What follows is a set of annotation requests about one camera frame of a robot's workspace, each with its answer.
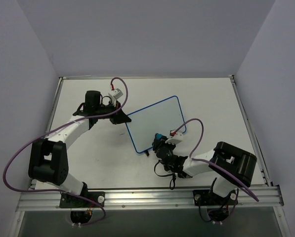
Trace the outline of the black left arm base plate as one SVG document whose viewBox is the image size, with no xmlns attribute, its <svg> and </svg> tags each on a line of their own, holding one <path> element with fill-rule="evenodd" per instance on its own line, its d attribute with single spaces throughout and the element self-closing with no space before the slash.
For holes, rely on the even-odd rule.
<svg viewBox="0 0 295 237">
<path fill-rule="evenodd" d="M 86 194 L 84 198 L 81 198 L 80 196 L 75 197 L 66 193 L 61 194 L 60 198 L 60 208 L 88 208 L 88 207 L 94 207 L 98 208 L 99 205 L 102 207 L 104 206 L 105 201 L 105 192 L 102 191 L 90 191 Z"/>
</svg>

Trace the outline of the blue framed small whiteboard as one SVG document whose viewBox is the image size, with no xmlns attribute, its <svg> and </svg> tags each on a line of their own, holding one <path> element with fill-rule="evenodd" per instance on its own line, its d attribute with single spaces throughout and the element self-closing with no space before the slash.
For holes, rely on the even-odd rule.
<svg viewBox="0 0 295 237">
<path fill-rule="evenodd" d="M 134 150 L 138 154 L 152 148 L 156 133 L 169 136 L 185 123 L 179 98 L 174 95 L 127 115 L 126 124 Z"/>
</svg>

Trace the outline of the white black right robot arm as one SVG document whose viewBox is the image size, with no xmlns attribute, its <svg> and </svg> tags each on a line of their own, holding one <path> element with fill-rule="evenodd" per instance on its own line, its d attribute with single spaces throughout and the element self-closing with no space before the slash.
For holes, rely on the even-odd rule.
<svg viewBox="0 0 295 237">
<path fill-rule="evenodd" d="M 217 177 L 208 192 L 211 202 L 221 203 L 235 188 L 259 201 L 250 190 L 257 164 L 254 154 L 226 142 L 218 142 L 209 152 L 193 158 L 178 156 L 173 152 L 176 144 L 171 144 L 170 141 L 171 139 L 157 133 L 152 143 L 152 150 L 158 158 L 157 164 L 161 164 L 164 170 L 169 172 L 168 176 L 172 176 L 170 189 L 175 188 L 176 178 L 193 178 L 214 171 Z"/>
</svg>

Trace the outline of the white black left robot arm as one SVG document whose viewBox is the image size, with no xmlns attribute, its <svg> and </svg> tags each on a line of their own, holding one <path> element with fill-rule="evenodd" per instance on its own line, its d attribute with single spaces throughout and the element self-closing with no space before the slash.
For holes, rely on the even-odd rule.
<svg viewBox="0 0 295 237">
<path fill-rule="evenodd" d="M 104 104 L 99 91 L 87 91 L 85 101 L 73 113 L 68 126 L 32 143 L 29 177 L 72 193 L 71 202 L 77 207 L 85 206 L 89 200 L 88 188 L 69 173 L 67 150 L 100 119 L 109 119 L 112 124 L 131 122 L 118 101 L 122 95 L 120 89 L 113 89 L 107 95 L 108 104 Z"/>
</svg>

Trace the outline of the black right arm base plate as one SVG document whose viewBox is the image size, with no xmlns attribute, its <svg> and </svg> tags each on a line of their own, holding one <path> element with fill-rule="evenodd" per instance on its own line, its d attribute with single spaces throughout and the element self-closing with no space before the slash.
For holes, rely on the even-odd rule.
<svg viewBox="0 0 295 237">
<path fill-rule="evenodd" d="M 226 197 L 220 197 L 210 189 L 197 189 L 193 190 L 193 198 L 196 206 L 225 206 L 238 204 L 235 191 L 232 191 Z"/>
</svg>

